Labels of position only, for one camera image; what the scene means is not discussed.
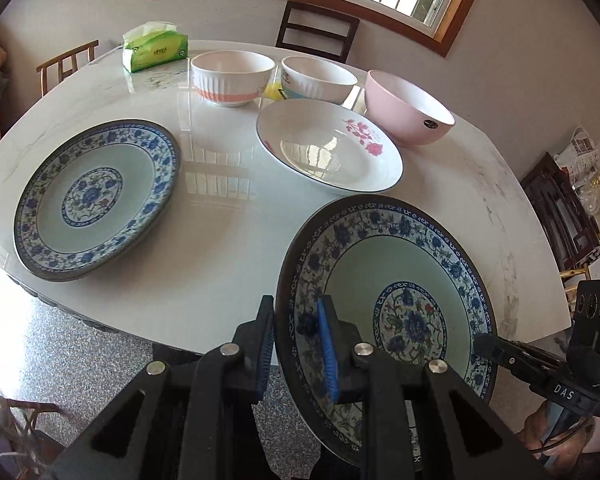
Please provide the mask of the right hand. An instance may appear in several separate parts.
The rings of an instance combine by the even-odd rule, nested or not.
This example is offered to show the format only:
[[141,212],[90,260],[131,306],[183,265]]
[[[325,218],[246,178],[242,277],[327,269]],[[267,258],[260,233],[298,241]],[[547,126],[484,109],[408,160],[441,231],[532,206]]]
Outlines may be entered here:
[[[526,418],[524,429],[517,434],[517,438],[528,450],[542,448],[543,446],[541,437],[547,427],[546,409],[547,402],[544,401],[534,413]],[[564,476],[573,470],[585,445],[591,440],[594,428],[594,422],[588,422],[569,440],[544,452],[546,456],[554,460],[548,468],[548,473],[552,477]]]

